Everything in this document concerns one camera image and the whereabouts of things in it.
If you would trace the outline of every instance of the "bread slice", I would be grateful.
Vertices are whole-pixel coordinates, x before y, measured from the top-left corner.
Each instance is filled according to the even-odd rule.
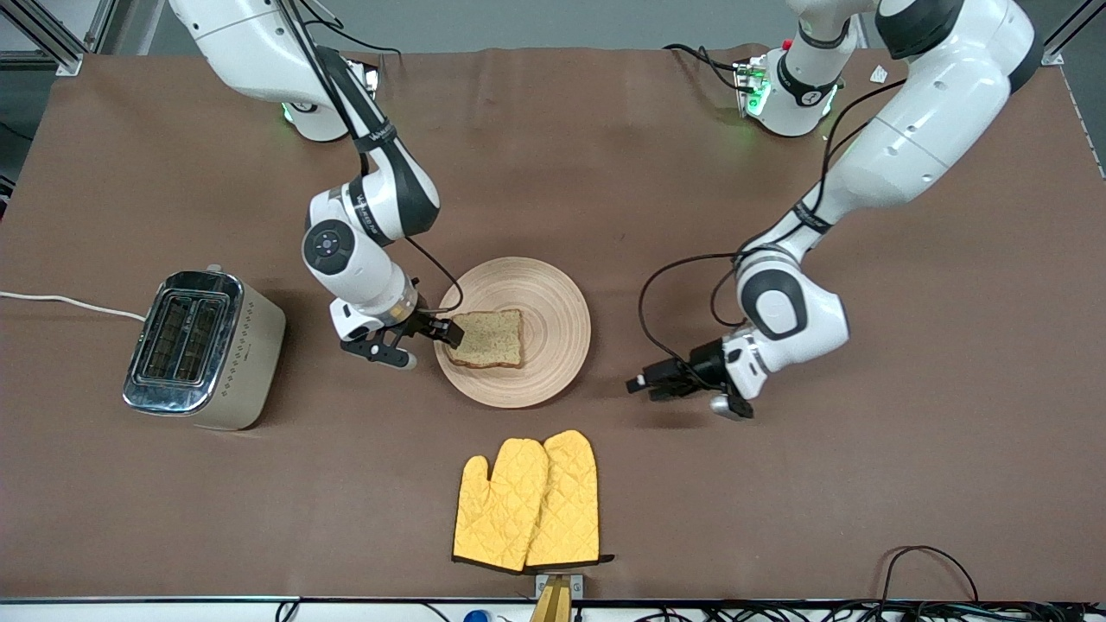
[[[465,330],[461,344],[446,349],[452,364],[473,370],[522,366],[522,311],[472,311],[451,320]]]

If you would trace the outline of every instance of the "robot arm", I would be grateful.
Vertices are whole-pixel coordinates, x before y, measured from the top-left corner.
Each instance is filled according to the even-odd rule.
[[[895,34],[895,24],[901,23],[895,15],[917,24],[920,11],[942,4],[884,0],[880,33],[893,53],[899,40],[920,40],[908,37],[906,27]],[[938,41],[908,60],[902,90],[873,117],[824,183],[740,249],[738,303],[749,322],[693,350],[686,364],[668,360],[646,367],[627,383],[632,393],[650,388],[654,400],[666,400],[718,388],[721,395],[712,410],[751,417],[747,401],[760,394],[770,374],[848,340],[841,300],[800,269],[805,253],[848,212],[899,206],[932,186],[982,135],[1012,91],[1029,80],[1040,58],[1032,24],[1012,0],[963,0],[959,14],[932,18],[951,21]]]
[[[384,247],[421,234],[439,211],[438,190],[365,85],[364,69],[316,46],[294,0],[170,0],[219,77],[249,97],[291,103],[296,128],[314,141],[348,132],[376,170],[320,193],[307,214],[303,259],[337,299],[331,319],[342,348],[408,369],[399,339],[424,334],[457,346],[463,332],[438,320]]]
[[[856,50],[851,28],[856,13],[878,0],[787,0],[799,17],[791,48],[750,60],[742,80],[753,92],[741,95],[743,114],[781,136],[802,136],[828,114],[841,71]]]

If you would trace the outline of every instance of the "brown tablecloth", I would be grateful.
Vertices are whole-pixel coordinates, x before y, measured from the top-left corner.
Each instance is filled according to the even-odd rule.
[[[876,63],[904,73],[857,53],[842,102]],[[984,599],[1102,598],[1106,193],[1060,70],[930,193],[848,217],[808,256],[853,339],[770,379],[750,424],[706,397],[625,394],[662,357],[638,288],[773,222],[813,183],[827,125],[770,136],[668,52],[389,58],[380,103],[441,191],[422,237],[439,259],[532,256],[580,284],[594,340],[577,382],[497,411],[456,392],[426,341],[411,373],[343,353],[299,249],[310,197],[356,173],[349,143],[301,139],[202,59],[91,56],[54,86],[0,226],[0,287],[142,312],[168,274],[218,262],[284,309],[288,338],[261,424],[208,432],[124,406],[137,322],[0,301],[0,592],[530,593],[450,562],[460,469],[577,428],[618,556],[586,570],[593,597],[870,597],[886,551],[924,542]],[[406,245],[389,252],[445,291]],[[724,269],[658,283],[665,341],[721,334],[707,299]],[[931,560],[898,570],[893,595],[966,595]]]

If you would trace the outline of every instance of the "round plate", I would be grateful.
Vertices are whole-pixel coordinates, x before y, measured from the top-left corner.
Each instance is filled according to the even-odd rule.
[[[587,357],[592,317],[584,294],[567,274],[525,257],[492,259],[458,279],[465,302],[446,317],[469,311],[522,311],[522,366],[473,370],[455,365],[447,345],[434,343],[449,382],[469,397],[499,408],[540,404],[568,386]],[[457,302],[450,288],[440,307]]]

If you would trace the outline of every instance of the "stainless steel toaster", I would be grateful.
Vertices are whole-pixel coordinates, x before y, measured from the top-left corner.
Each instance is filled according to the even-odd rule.
[[[261,415],[284,341],[284,312],[210,267],[157,290],[123,385],[128,406],[242,429]]]

